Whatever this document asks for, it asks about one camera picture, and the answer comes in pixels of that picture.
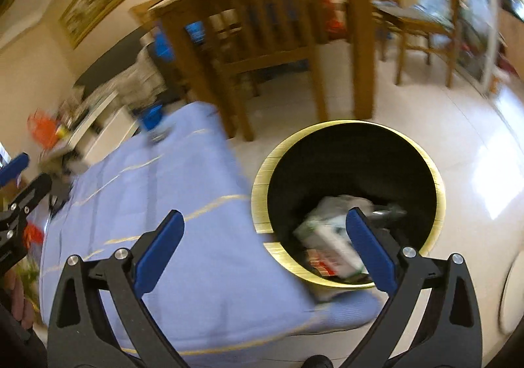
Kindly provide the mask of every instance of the human hand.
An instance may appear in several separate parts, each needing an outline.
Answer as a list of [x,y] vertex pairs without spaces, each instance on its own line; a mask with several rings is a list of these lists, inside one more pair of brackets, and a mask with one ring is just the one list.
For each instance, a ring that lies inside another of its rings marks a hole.
[[11,297],[11,314],[24,330],[32,327],[35,321],[35,310],[31,302],[24,298],[24,286],[22,280],[12,268],[4,276],[4,287]]

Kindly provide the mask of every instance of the blue bedsheet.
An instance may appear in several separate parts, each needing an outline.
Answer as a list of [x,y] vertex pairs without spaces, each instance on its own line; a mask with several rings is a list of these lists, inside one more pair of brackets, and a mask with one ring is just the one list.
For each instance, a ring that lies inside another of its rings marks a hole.
[[[331,315],[319,319],[302,284],[261,245],[251,190],[216,109],[195,102],[164,123],[172,126],[164,141],[151,145],[140,133],[80,176],[49,224],[40,279],[44,321],[69,255],[96,260],[130,248],[177,209],[185,219],[184,237],[143,301],[184,357],[248,348],[325,322]],[[349,324],[377,315],[376,300],[366,292],[351,294]],[[133,352],[108,292],[102,299],[120,345]]]

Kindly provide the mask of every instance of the gold trash can rim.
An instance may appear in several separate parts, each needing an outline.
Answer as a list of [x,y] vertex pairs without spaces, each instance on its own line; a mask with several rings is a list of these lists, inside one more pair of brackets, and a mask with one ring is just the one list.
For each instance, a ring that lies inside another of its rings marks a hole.
[[[269,188],[269,182],[271,181],[271,177],[279,160],[284,156],[284,154],[289,150],[289,148],[291,148],[295,143],[297,143],[304,137],[310,135],[311,133],[329,126],[345,123],[370,124],[376,127],[382,127],[386,130],[389,130],[406,140],[411,146],[413,146],[417,150],[420,156],[424,159],[426,165],[428,166],[431,172],[431,176],[433,177],[433,181],[435,184],[435,192],[437,196],[437,207],[435,210],[435,219],[433,221],[433,226],[431,227],[431,231],[428,238],[426,239],[424,245],[419,251],[419,253],[422,256],[428,256],[429,252],[434,247],[440,235],[442,225],[444,222],[444,214],[446,211],[444,182],[437,169],[437,166],[430,158],[430,156],[426,153],[426,151],[424,151],[424,149],[422,149],[420,145],[418,145],[415,141],[408,138],[408,136],[403,135],[402,133],[394,130],[393,128],[362,120],[335,120],[306,127],[298,131],[297,133],[294,133],[293,135],[289,136],[287,139],[281,142],[275,149],[273,149],[273,151],[271,151],[271,153],[266,157],[260,169],[258,170],[251,194],[251,212],[256,232],[259,234],[273,233],[271,222],[269,221],[269,213],[267,208],[267,191]],[[264,247],[283,268],[290,271],[292,274],[298,276],[306,282],[329,288],[344,288],[346,290],[373,288],[375,286],[373,282],[365,284],[343,284],[335,281],[330,281],[329,279],[325,279],[315,275],[314,273],[310,272],[302,265],[300,265],[293,257],[291,257],[288,254],[288,252],[284,249],[280,242],[264,242]]]

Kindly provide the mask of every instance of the tile floor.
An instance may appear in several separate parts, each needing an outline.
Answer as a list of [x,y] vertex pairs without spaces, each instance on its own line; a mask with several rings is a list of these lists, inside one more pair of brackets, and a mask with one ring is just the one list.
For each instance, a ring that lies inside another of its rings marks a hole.
[[[330,117],[351,118],[348,46],[334,42],[321,51]],[[478,297],[486,362],[506,340],[498,328],[499,301],[512,261],[524,247],[524,154],[492,105],[465,80],[455,76],[452,89],[445,87],[442,60],[434,57],[433,65],[426,66],[423,53],[408,52],[402,86],[396,87],[395,48],[390,48],[388,58],[385,63],[377,61],[373,121],[414,139],[437,164],[446,187],[447,210],[444,229],[430,255],[464,255]],[[248,101],[256,139],[231,140],[251,182],[278,143],[315,123],[307,73],[266,82],[261,93]],[[421,295],[395,354],[408,348],[427,298],[427,293]],[[338,367],[368,328],[287,337],[272,346],[260,367],[300,366],[300,361],[316,353],[327,355]]]

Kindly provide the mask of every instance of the wooden dining table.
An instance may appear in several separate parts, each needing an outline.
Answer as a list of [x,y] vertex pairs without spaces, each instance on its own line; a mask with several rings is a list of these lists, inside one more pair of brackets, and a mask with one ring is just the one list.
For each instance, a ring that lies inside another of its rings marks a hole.
[[[353,64],[353,115],[356,119],[370,119],[373,115],[375,92],[375,25],[370,0],[345,0],[336,3],[347,13],[346,27],[351,41],[350,61]],[[197,99],[217,106],[224,129],[229,136],[236,132],[233,108],[213,69],[213,60],[200,50],[185,26],[201,21],[189,0],[150,0],[131,9],[143,27],[152,29],[161,24],[175,52],[174,67],[188,80]],[[325,22],[313,18],[313,31],[318,44],[328,43]]]

